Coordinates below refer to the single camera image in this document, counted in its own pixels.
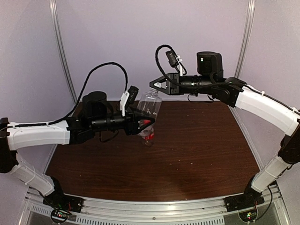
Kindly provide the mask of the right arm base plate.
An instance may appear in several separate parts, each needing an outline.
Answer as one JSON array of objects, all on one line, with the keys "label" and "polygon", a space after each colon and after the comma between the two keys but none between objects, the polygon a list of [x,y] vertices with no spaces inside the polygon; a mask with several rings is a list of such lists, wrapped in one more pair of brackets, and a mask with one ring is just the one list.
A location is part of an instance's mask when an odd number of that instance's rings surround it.
[{"label": "right arm base plate", "polygon": [[238,213],[242,222],[251,223],[258,218],[257,206],[265,202],[261,195],[239,194],[224,199],[227,212]]}]

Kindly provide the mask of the large clear plastic bottle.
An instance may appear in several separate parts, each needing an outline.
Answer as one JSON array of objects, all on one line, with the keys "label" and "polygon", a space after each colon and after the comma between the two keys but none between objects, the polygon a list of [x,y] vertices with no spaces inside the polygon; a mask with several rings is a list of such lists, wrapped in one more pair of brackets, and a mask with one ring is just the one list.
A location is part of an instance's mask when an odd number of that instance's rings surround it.
[{"label": "large clear plastic bottle", "polygon": [[160,107],[162,104],[162,98],[158,95],[158,91],[150,89],[142,94],[137,108],[147,110],[152,118],[157,118]]}]

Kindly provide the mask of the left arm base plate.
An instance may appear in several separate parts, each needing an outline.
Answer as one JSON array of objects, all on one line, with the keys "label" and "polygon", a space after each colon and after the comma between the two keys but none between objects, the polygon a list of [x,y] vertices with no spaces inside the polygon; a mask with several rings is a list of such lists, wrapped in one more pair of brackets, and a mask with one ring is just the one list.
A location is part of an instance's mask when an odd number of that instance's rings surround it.
[{"label": "left arm base plate", "polygon": [[80,213],[83,206],[83,198],[64,195],[62,199],[50,196],[42,196],[43,204],[52,208],[50,219],[55,224],[65,223],[75,217],[74,213]]}]

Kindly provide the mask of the white bottle cap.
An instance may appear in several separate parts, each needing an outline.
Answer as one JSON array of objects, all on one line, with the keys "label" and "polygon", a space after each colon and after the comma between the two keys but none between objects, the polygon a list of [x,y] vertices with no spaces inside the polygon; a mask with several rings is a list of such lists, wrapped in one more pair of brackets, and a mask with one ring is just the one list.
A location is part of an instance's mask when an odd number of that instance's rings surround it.
[{"label": "white bottle cap", "polygon": [[154,86],[157,87],[157,88],[161,88],[161,84],[162,83],[160,83],[160,82],[156,82],[156,83],[154,83]]}]

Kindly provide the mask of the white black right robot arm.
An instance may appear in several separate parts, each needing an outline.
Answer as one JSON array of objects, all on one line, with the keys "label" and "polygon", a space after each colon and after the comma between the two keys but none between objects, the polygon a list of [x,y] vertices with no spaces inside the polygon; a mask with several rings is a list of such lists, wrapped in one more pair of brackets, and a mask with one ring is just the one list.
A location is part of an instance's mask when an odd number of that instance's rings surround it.
[{"label": "white black right robot arm", "polygon": [[179,56],[169,50],[166,57],[175,73],[166,73],[155,53],[155,62],[162,76],[150,87],[169,96],[206,94],[211,99],[252,113],[273,124],[285,134],[278,154],[247,184],[240,203],[250,207],[261,193],[286,170],[300,161],[300,112],[279,100],[258,91],[246,82],[224,78],[222,56],[217,52],[198,52],[197,75],[186,75]]}]

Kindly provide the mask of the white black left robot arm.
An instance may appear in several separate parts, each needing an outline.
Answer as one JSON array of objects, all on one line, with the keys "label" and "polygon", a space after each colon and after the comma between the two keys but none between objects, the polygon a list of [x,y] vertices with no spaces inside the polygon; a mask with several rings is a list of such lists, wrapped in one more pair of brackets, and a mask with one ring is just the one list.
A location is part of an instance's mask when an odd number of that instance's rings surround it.
[{"label": "white black left robot arm", "polygon": [[114,112],[104,92],[91,92],[82,98],[82,109],[77,117],[66,117],[59,122],[20,124],[1,118],[0,172],[14,174],[43,197],[48,197],[57,208],[65,207],[68,201],[59,181],[26,163],[17,150],[48,144],[82,144],[103,131],[122,129],[126,135],[137,135],[154,124],[155,118],[131,107],[136,95],[136,89],[125,91],[120,109]]}]

